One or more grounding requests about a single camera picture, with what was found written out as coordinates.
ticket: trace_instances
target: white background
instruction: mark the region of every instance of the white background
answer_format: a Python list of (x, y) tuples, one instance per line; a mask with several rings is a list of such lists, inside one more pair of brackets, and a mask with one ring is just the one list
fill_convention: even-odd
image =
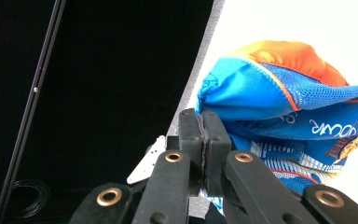
[[(358, 1), (226, 0), (188, 107), (219, 57), (259, 40), (312, 45), (351, 85), (358, 85)], [(358, 203), (358, 148), (328, 184)]]

